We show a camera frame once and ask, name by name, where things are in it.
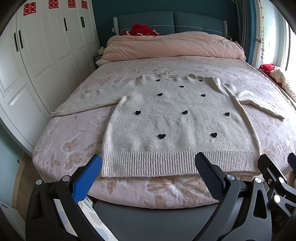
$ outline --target blue headboard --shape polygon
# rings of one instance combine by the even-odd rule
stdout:
[[[148,25],[162,35],[200,31],[227,37],[227,22],[218,18],[189,12],[155,11],[122,15],[113,18],[116,35],[135,24]]]

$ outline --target nightstand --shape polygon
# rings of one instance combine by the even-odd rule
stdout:
[[[97,56],[94,56],[94,57],[93,57],[94,65],[96,66],[96,69],[98,68],[98,65],[96,64],[96,62],[97,62],[99,59],[101,59],[102,56],[103,56],[103,55],[100,54],[100,55],[97,55]]]

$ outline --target blue gripper pad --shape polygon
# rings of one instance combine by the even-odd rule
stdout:
[[[72,197],[75,203],[85,199],[96,177],[102,169],[102,158],[99,155],[94,155],[92,161],[87,165],[83,173],[73,185]]]

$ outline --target wardrobe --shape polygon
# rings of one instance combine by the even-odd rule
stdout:
[[[33,152],[50,112],[93,72],[91,1],[26,1],[0,36],[0,118]]]

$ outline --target red cloth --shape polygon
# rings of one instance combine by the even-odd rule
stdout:
[[[274,70],[274,64],[262,64],[259,69],[262,69],[265,73],[269,73]]]
[[[149,28],[147,25],[141,25],[136,23],[132,26],[131,30],[122,33],[121,35],[132,35],[132,36],[159,36],[161,34],[157,33],[155,30]]]
[[[270,75],[270,71],[274,70],[274,64],[262,64],[259,69],[262,69],[279,87],[281,83],[277,83],[276,80]]]

